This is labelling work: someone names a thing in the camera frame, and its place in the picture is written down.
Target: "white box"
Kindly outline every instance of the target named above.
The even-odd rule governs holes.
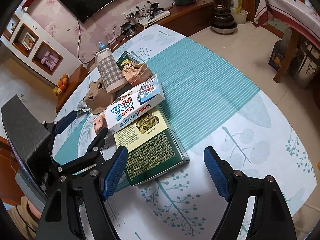
[[[164,93],[158,76],[155,74],[147,81],[119,96],[93,119],[94,130],[97,134],[102,127],[107,125],[108,136],[115,134],[163,100]]]

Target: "wooden framed shelf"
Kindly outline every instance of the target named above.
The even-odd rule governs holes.
[[[31,38],[34,39],[32,46],[30,46],[30,48],[26,47],[26,45],[24,45],[24,41],[26,40],[27,35],[31,36]],[[21,25],[16,37],[14,38],[12,45],[14,47],[16,47],[17,50],[19,50],[23,55],[25,55],[26,57],[29,57],[31,50],[33,49],[34,45],[36,44],[36,42],[38,41],[39,36],[36,35],[28,26],[26,26],[24,23]]]
[[[16,30],[18,24],[20,22],[20,19],[18,16],[16,16],[15,14],[12,15],[7,27],[4,29],[3,31],[3,36],[9,41],[10,38],[12,37],[12,34],[14,33],[14,31]]]
[[[47,43],[42,41],[36,54],[34,55],[32,62],[38,67],[46,71],[49,75],[52,75],[62,62],[63,57],[60,56],[53,48]]]

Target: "person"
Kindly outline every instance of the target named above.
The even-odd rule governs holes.
[[[103,127],[108,128],[105,113],[102,112],[95,119],[93,119],[93,126],[94,126],[94,131],[96,132],[96,135],[100,133]]]
[[[20,205],[9,209],[8,214],[24,238],[36,239],[41,213],[26,196],[21,198]]]

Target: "red and white tablecloth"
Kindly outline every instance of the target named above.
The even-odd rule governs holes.
[[[294,28],[320,49],[320,17],[299,0],[260,0],[254,22],[258,26],[269,20],[268,12]]]

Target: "pile of fruit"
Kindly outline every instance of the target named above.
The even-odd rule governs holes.
[[[62,94],[68,87],[69,85],[69,76],[68,75],[63,75],[62,78],[58,81],[58,86],[53,89],[53,93],[58,96]]]

